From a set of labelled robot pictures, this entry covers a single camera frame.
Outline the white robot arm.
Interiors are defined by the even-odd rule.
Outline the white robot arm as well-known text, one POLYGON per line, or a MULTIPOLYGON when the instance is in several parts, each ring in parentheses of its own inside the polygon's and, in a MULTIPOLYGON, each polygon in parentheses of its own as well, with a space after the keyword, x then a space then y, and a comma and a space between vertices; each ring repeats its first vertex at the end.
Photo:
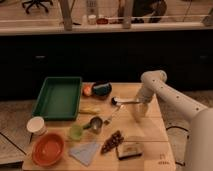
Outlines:
POLYGON ((190 124, 183 171, 213 171, 213 107, 208 107, 166 84, 163 70, 147 71, 141 77, 139 102, 148 104, 160 96, 190 124))

